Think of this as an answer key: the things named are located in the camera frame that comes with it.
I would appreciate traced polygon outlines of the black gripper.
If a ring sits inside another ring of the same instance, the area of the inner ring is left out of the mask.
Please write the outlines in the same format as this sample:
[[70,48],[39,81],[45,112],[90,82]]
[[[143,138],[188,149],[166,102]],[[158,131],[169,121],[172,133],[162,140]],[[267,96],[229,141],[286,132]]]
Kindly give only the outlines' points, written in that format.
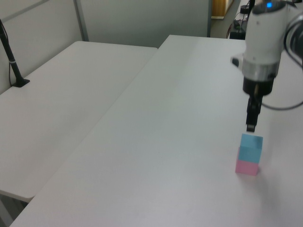
[[272,92],[273,83],[273,79],[263,82],[257,82],[247,78],[243,79],[243,91],[249,95],[246,119],[247,132],[255,132],[263,96],[267,96]]

